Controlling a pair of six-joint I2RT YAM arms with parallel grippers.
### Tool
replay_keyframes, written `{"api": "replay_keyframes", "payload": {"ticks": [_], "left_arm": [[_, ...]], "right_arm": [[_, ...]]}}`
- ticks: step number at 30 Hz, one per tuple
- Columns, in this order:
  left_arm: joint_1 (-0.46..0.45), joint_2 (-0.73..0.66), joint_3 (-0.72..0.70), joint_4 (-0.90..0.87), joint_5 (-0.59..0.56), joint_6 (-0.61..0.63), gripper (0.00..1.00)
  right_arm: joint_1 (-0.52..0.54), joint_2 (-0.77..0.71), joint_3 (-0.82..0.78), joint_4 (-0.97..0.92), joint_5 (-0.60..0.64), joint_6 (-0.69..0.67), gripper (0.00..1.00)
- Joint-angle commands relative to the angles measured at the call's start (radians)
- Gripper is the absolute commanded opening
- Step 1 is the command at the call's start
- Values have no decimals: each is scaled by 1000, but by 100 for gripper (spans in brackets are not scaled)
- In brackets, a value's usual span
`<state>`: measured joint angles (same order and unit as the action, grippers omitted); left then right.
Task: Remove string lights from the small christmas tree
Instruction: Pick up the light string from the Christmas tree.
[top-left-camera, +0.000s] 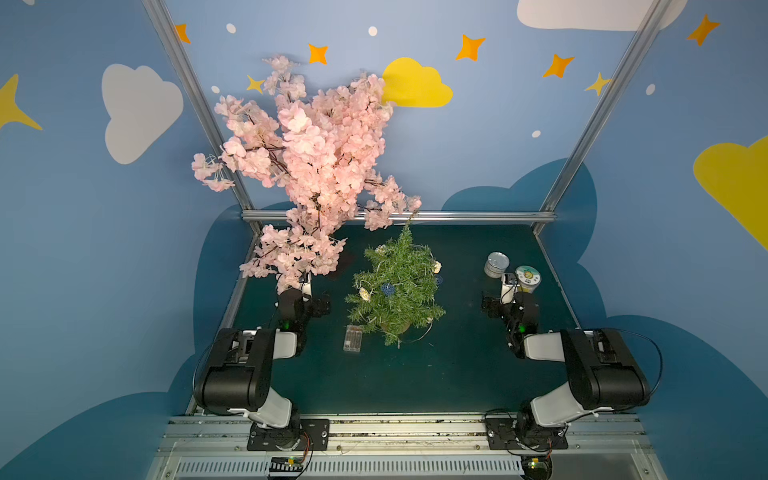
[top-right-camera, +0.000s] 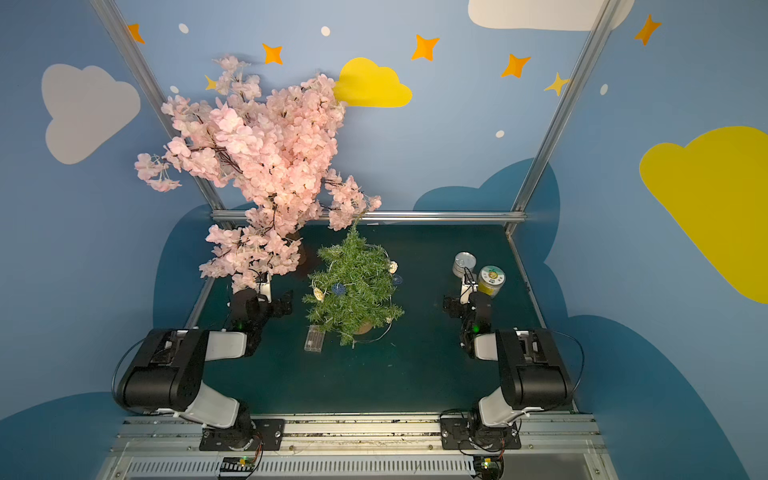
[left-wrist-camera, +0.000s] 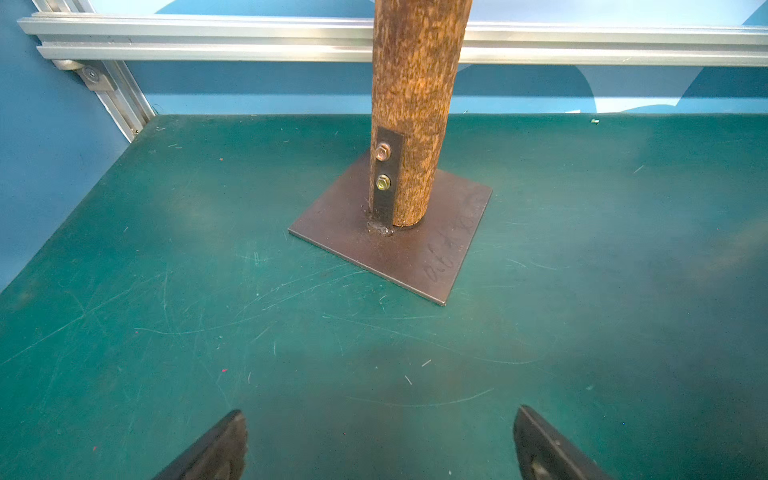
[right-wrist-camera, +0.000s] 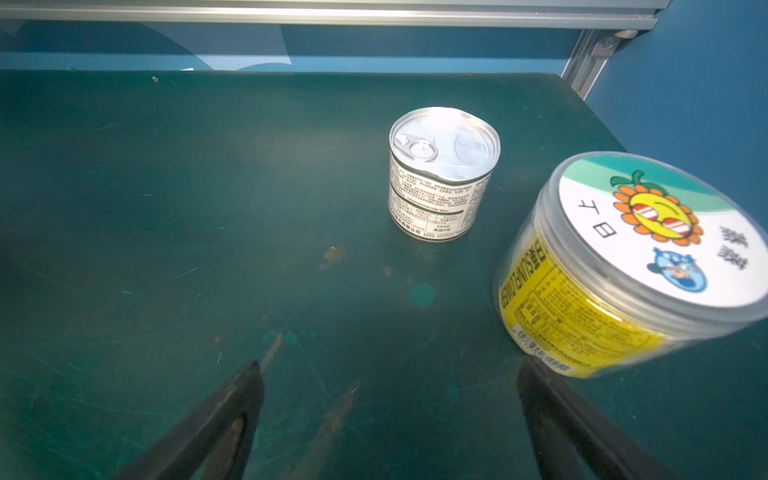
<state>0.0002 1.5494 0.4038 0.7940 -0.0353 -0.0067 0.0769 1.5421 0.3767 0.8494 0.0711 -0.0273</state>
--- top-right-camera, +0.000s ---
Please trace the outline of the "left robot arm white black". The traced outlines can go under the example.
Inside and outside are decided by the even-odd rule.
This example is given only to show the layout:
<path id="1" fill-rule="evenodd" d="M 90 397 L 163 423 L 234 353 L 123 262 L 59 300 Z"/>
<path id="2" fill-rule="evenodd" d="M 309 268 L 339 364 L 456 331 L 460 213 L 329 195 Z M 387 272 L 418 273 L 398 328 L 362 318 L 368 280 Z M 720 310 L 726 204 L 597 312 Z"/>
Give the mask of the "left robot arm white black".
<path id="1" fill-rule="evenodd" d="M 220 330 L 153 329 L 121 379 L 115 402 L 141 414 L 174 414 L 202 426 L 201 451 L 265 452 L 280 449 L 285 422 L 254 420 L 243 400 L 204 382 L 207 364 L 252 356 L 268 321 L 291 314 L 293 292 L 272 299 L 256 290 L 235 293 Z"/>

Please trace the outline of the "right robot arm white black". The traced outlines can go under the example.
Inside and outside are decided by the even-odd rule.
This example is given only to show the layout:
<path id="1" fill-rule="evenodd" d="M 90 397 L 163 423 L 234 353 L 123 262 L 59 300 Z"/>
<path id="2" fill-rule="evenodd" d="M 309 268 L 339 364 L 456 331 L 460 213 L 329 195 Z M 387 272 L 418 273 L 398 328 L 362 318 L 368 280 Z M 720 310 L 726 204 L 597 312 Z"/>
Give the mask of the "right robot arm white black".
<path id="1" fill-rule="evenodd" d="M 440 415 L 442 448 L 498 454 L 519 449 L 522 421 L 569 405 L 580 384 L 567 372 L 556 345 L 559 333 L 494 329 L 491 297 L 482 292 L 446 296 L 443 310 L 462 322 L 460 345 L 469 358 L 496 364 L 499 385 L 471 410 Z"/>

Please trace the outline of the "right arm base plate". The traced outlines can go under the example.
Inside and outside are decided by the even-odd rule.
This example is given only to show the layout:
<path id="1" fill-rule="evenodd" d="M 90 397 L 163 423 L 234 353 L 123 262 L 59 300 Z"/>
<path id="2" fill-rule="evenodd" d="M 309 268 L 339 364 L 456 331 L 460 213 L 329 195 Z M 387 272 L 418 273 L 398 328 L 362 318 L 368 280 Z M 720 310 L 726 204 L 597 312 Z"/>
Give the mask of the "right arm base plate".
<path id="1" fill-rule="evenodd" d="M 521 448 L 515 427 L 488 427 L 480 420 L 463 417 L 441 417 L 440 438 L 444 450 L 483 450 L 501 452 Z"/>

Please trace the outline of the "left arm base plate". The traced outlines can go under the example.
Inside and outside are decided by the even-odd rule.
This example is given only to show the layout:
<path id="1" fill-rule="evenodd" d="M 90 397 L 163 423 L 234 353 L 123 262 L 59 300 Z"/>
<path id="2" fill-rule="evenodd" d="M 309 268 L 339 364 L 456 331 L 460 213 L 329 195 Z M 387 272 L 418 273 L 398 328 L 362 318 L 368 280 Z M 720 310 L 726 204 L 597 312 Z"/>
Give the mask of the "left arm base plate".
<path id="1" fill-rule="evenodd" d="M 286 422 L 283 419 L 251 419 L 227 429 L 204 428 L 198 449 L 204 452 L 278 451 Z"/>

